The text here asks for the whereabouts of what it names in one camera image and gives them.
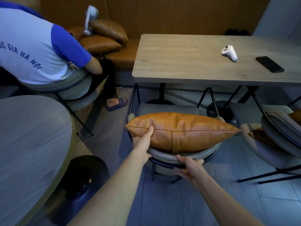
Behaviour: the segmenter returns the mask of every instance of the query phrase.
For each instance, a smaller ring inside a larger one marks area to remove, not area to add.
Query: round table
[[[0,225],[24,225],[70,163],[76,130],[66,108],[44,96],[0,100]]]

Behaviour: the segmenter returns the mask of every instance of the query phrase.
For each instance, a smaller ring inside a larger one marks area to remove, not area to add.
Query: game controller
[[[230,59],[234,62],[237,61],[237,55],[234,48],[231,45],[226,46],[222,52],[222,55],[230,57]]]

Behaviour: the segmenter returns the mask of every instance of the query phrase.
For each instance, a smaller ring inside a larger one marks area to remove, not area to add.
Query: smartphone
[[[280,67],[277,63],[275,63],[267,56],[256,57],[256,60],[272,73],[284,72],[284,69],[282,67]]]

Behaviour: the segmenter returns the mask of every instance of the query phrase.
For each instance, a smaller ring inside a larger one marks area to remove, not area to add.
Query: blue and white t-shirt
[[[30,8],[0,1],[0,66],[30,84],[65,79],[69,63],[82,68],[91,60],[64,28]]]

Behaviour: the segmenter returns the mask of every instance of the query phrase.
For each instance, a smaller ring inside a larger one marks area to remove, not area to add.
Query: purple slipper
[[[124,99],[123,99],[123,98],[119,98],[118,101],[119,101],[119,104],[118,104],[118,105],[113,106],[113,107],[111,107],[111,108],[108,108],[107,105],[105,105],[105,108],[106,108],[109,112],[111,112],[111,111],[114,111],[114,110],[116,110],[116,109],[122,108],[122,107],[124,107],[124,106],[126,106],[126,105],[128,104],[128,100],[127,100],[127,99],[126,99],[126,101],[124,102]]]

